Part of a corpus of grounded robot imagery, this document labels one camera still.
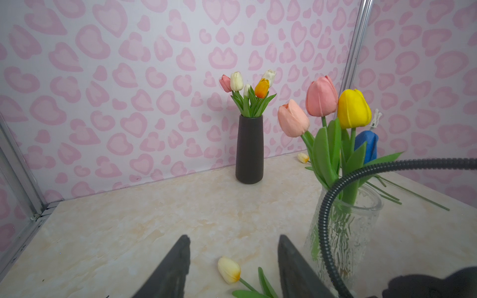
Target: black vase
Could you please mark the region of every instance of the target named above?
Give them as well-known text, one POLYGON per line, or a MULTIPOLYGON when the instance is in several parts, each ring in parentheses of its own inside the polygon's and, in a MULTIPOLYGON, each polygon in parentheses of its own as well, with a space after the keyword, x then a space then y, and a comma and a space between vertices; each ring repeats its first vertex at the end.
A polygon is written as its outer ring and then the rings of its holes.
POLYGON ((263 116, 238 121, 237 164, 235 177, 245 184, 254 184, 263 178, 263 116))

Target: glass panel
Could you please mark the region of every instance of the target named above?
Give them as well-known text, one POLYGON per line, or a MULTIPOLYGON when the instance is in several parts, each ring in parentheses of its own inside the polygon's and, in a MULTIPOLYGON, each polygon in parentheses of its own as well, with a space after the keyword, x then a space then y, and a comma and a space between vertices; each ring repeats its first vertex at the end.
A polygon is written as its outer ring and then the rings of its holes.
POLYGON ((3 174, 3 169, 0 169, 0 260, 15 239, 28 227, 30 223, 28 213, 21 207, 3 174))

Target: cable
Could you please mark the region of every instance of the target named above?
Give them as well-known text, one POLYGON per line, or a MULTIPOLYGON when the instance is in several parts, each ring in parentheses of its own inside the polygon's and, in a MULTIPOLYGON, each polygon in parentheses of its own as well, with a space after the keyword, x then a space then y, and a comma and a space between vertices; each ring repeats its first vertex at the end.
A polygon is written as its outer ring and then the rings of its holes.
POLYGON ((338 194, 353 181, 371 176, 374 174, 417 169, 459 169, 477 170, 476 158, 433 158, 394 161, 382 164, 373 164, 361 169, 357 169, 342 177, 326 193, 318 214, 318 235, 323 261, 328 271, 328 275, 333 282, 335 289, 343 298, 353 298, 348 288, 345 286, 340 274, 335 266, 333 255, 330 249, 328 236, 328 223, 333 201, 338 194))

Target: vase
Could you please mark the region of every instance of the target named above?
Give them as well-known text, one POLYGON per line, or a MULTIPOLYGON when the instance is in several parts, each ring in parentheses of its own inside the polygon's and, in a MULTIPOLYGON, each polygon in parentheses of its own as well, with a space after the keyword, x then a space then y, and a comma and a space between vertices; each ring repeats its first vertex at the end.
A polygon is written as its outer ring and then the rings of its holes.
POLYGON ((254 184, 263 178, 263 116, 238 121, 235 177, 242 183, 254 184))
MULTIPOLYGON (((325 286, 334 289, 321 256, 318 236, 318 214, 325 194, 326 190, 322 189, 303 255, 325 286)), ((358 189, 353 206, 339 199, 333 202, 328 227, 330 247, 338 272, 349 289, 353 287, 358 266, 382 207, 383 202, 378 193, 366 185, 358 189)))

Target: white tulip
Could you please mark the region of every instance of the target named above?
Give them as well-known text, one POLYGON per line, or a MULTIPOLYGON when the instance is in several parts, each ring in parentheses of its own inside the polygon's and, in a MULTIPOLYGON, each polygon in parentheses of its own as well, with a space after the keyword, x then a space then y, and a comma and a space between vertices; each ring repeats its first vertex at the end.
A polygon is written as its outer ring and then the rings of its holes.
POLYGON ((230 88, 232 91, 240 91, 243 89, 242 74, 240 74, 240 72, 234 72, 230 76, 230 88))
POLYGON ((243 88, 243 97, 248 97, 249 96, 249 90, 252 85, 246 84, 245 87, 243 88))
POLYGON ((228 257, 221 257, 217 263, 218 271, 228 284, 236 283, 240 280, 242 269, 240 265, 228 257))
POLYGON ((263 74, 262 79, 268 80, 271 87, 273 85, 273 81, 275 80, 275 74, 277 73, 269 69, 263 74))

